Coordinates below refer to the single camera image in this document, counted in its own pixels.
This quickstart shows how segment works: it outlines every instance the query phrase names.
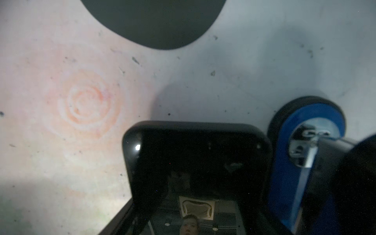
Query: glossy black surface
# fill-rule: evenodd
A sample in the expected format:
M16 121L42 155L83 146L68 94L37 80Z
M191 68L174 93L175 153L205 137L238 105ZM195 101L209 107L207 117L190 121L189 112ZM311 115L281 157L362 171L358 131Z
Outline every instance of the glossy black surface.
M243 234L289 234L264 207L272 150L257 128L141 122L125 133L123 151L133 201L114 218L118 225L101 234L147 235L148 221L155 235L176 234L181 196L215 201L214 219L204 220L201 235L211 234L213 225L230 228L219 234L239 234L240 224ZM163 226L167 217L175 227Z

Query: black tire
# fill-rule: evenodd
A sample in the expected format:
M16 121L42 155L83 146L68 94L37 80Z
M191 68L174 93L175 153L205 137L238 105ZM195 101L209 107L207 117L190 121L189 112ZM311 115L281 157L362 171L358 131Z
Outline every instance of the black tire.
M345 115L343 114L342 109L336 105L335 103L331 102L330 100L326 100L324 98L318 97L318 96L304 96L297 98L295 100L292 100L285 104L273 117L269 124L268 133L267 136L271 142L271 145L273 147L273 156L275 155L276 146L277 146L277 140L279 131L282 128L282 125L286 121L286 119L293 114L298 109L306 106L306 105L312 105L312 104L326 104L332 106L334 109L336 109L338 112L341 113L343 120L345 121L346 126L346 120Z

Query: debris particle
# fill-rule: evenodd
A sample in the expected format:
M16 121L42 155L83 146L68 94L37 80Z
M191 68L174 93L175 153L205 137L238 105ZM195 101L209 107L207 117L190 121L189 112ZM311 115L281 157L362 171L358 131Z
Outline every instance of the debris particle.
M313 51L312 50L308 50L307 51L309 54L311 54L311 58L313 58Z
M120 70L120 74L124 76L125 75L125 71L123 71L120 67L119 67L119 70Z
M140 65L140 63L136 60L136 58L132 57L132 60L133 60L136 64Z

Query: wheel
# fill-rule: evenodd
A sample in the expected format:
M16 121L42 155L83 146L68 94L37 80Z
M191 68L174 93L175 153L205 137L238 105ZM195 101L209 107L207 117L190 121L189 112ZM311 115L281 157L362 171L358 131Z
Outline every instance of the wheel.
M268 207L291 231L317 152L318 138L341 138L345 130L341 108L316 96L295 99L273 117L267 133L274 155Z

